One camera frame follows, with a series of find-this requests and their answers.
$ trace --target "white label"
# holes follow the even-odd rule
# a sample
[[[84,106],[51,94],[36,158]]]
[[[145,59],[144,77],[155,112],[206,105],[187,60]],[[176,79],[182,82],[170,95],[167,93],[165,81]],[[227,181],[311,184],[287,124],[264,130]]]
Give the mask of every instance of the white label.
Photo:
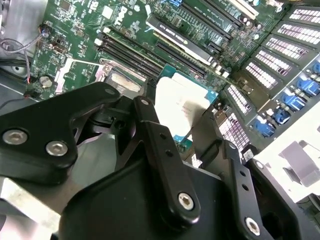
[[[120,9],[120,12],[118,14],[118,17],[115,19],[114,24],[115,25],[121,25],[123,19],[125,18],[125,14],[128,12],[128,8],[126,8],[125,6],[122,6]]]
[[[102,16],[104,16],[106,19],[110,19],[113,13],[114,13],[114,10],[111,7],[104,6]]]
[[[248,151],[246,151],[244,154],[243,154],[243,157],[245,159],[246,162],[248,162],[250,159],[253,159],[254,158],[254,154],[252,153],[251,149],[249,149]]]

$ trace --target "silver screw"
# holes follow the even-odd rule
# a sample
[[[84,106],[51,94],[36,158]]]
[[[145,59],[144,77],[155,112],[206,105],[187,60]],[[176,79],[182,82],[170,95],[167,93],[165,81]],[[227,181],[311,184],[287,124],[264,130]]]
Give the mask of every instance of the silver screw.
[[[236,149],[236,146],[235,146],[232,142],[229,142],[229,146],[230,146],[232,149]]]
[[[2,136],[3,141],[10,145],[24,144],[28,140],[28,135],[21,130],[12,129],[6,131]]]
[[[195,206],[194,201],[188,194],[184,192],[180,193],[178,196],[178,200],[181,206],[185,210],[191,211],[192,209],[194,209],[194,206]]]
[[[105,92],[106,92],[107,94],[111,94],[111,95],[114,95],[114,94],[115,94],[115,92],[114,92],[112,89],[110,89],[110,88],[106,88],[106,89],[105,89]]]
[[[256,236],[260,236],[260,228],[255,220],[253,220],[250,217],[247,217],[245,219],[245,224],[247,228],[250,230],[250,232],[252,232]]]
[[[46,145],[45,150],[51,156],[62,157],[68,152],[68,147],[61,141],[51,141]]]
[[[142,102],[144,105],[149,105],[149,103],[148,103],[146,100],[144,100],[144,99],[142,99],[141,102]]]
[[[258,168],[264,169],[264,165],[261,162],[255,161],[255,164],[258,166]]]

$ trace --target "capacitor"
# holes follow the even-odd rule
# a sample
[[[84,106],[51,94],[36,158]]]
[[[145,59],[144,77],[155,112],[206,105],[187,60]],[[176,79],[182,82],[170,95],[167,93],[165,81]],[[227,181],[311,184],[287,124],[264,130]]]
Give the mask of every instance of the capacitor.
[[[258,40],[260,38],[260,35],[259,34],[256,34],[253,36],[253,40]]]
[[[245,24],[248,21],[248,18],[245,15],[241,15],[239,20]]]
[[[49,76],[41,76],[39,82],[44,89],[51,88],[53,85],[53,81]]]
[[[248,28],[251,28],[251,26],[253,25],[251,21],[247,21],[245,24]]]
[[[260,29],[262,28],[262,24],[256,22],[256,23],[254,24],[254,27],[260,30]]]

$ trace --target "black metal bracket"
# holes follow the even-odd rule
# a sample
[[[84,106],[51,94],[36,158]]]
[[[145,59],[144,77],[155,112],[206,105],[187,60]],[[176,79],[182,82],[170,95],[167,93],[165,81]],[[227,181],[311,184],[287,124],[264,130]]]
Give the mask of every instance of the black metal bracket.
[[[98,82],[2,115],[0,175],[41,184],[62,183],[78,158],[76,142],[88,118],[119,99],[115,88]],[[8,144],[4,136],[10,130],[21,131],[25,142]],[[47,153],[52,141],[65,144],[63,156]]]
[[[59,184],[77,160],[77,146],[101,133],[117,134],[117,169],[123,168],[139,146],[153,173],[163,218],[186,228],[200,217],[200,203],[172,135],[159,123],[154,105],[145,96],[121,97],[106,83],[83,88],[42,101],[0,117],[0,133],[19,130],[27,135],[18,145],[0,141],[0,175],[40,184]],[[67,147],[63,155],[50,155],[46,145],[59,141]],[[188,196],[192,208],[180,203]]]
[[[239,150],[230,141],[223,140],[217,129],[212,113],[206,111],[191,132],[197,157],[203,161],[200,167],[218,175],[225,183],[225,194],[229,196],[225,202],[228,216],[225,224],[232,222],[232,228],[236,226],[237,230],[228,232],[230,239],[314,239],[318,235],[316,229],[267,167],[254,159],[242,165]]]

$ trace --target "cable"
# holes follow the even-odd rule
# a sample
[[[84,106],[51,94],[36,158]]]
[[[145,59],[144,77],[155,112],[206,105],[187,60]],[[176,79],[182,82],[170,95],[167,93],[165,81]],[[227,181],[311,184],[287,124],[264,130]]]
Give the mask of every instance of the cable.
[[[0,59],[0,66],[4,67],[26,67],[26,60],[19,60],[19,59]]]
[[[31,42],[29,42],[29,43],[28,43],[27,45],[25,45],[25,46],[22,45],[20,42],[18,42],[18,41],[16,41],[16,40],[13,40],[13,39],[11,39],[11,38],[5,38],[5,39],[3,39],[3,40],[0,42],[0,44],[1,44],[0,47],[1,47],[4,51],[6,51],[7,53],[16,54],[16,53],[19,53],[19,52],[21,52],[21,51],[24,51],[24,50],[30,48],[32,45],[36,44],[36,42],[38,42],[42,37],[43,37],[43,35],[42,35],[42,33],[40,33],[34,40],[32,40]],[[7,49],[5,49],[5,48],[2,46],[3,43],[8,42],[8,41],[12,41],[12,40],[13,40],[16,44],[21,45],[22,47],[19,48],[19,49],[17,49],[17,50],[7,50]]]
[[[0,105],[0,110],[1,110],[2,108],[4,108],[4,107],[5,107],[7,104],[9,104],[9,103],[19,102],[19,101],[25,100],[25,99],[26,99],[26,97],[25,97],[25,98],[18,98],[18,99],[11,99],[11,100],[5,101],[4,103],[2,103],[2,104]]]
[[[18,53],[18,52],[21,52],[23,51],[24,53],[24,57],[25,57],[25,62],[26,62],[26,71],[27,71],[27,83],[29,84],[30,83],[30,77],[31,77],[31,74],[30,74],[30,62],[29,62],[29,58],[28,58],[28,54],[27,54],[27,51],[26,49],[31,47],[32,45],[34,45],[37,41],[39,41],[41,38],[43,37],[43,34],[40,33],[34,40],[32,40],[31,42],[29,42],[27,45],[23,45],[21,42],[17,41],[17,40],[14,40],[14,39],[11,39],[11,38],[5,38],[3,40],[0,41],[0,48],[3,49],[5,52],[7,53],[11,53],[11,54],[15,54],[15,53]],[[3,44],[4,43],[15,43],[15,44],[18,44],[19,46],[21,46],[21,48],[17,49],[17,50],[8,50],[6,49]]]

